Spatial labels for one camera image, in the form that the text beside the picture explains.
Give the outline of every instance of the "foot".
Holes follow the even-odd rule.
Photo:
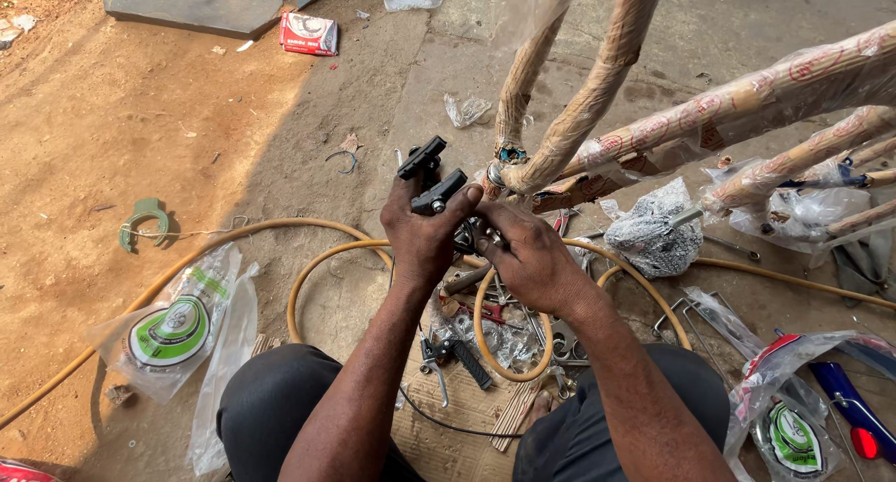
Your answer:
[[[550,391],[539,391],[539,395],[535,396],[535,403],[532,404],[532,410],[529,411],[529,422],[526,424],[526,429],[531,428],[535,421],[546,416],[548,412],[557,408],[558,405],[559,403],[554,400]]]

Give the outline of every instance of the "hand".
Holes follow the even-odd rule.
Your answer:
[[[420,178],[405,181],[395,177],[380,223],[392,243],[395,281],[432,293],[454,258],[454,231],[482,200],[482,186],[469,184],[448,201],[435,216],[410,212],[410,200],[420,195]]]
[[[501,232],[509,249],[489,238],[476,239],[476,248],[495,265],[510,293],[540,313],[569,321],[577,305],[609,302],[566,250],[563,240],[540,217],[522,214],[504,204],[482,202],[474,211]]]

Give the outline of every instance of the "green printed logo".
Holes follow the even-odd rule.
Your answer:
[[[782,465],[797,473],[812,473],[824,468],[812,426],[783,402],[769,411],[769,435],[775,457]]]
[[[131,327],[128,349],[149,366],[172,366],[195,355],[209,336],[210,319],[202,300],[178,296],[167,309],[153,311]]]
[[[227,288],[222,286],[218,281],[212,279],[205,275],[202,269],[199,267],[194,267],[193,270],[190,270],[190,275],[196,278],[199,281],[199,284],[203,284],[214,290],[215,293],[220,294],[221,297],[227,296]]]

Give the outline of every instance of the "cardboard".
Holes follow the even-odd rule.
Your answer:
[[[287,52],[332,57],[339,28],[334,20],[283,12],[280,17],[280,44]]]

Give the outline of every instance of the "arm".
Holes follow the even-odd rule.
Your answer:
[[[543,219],[483,202],[509,250],[476,242],[521,303],[566,321],[588,351],[619,463],[630,480],[734,480],[710,436]]]
[[[389,446],[395,394],[420,315],[454,256],[454,229],[482,198],[468,186],[445,212],[422,217],[410,212],[420,179],[395,178],[380,220],[392,243],[392,289],[302,426],[280,469],[280,481],[379,479]]]

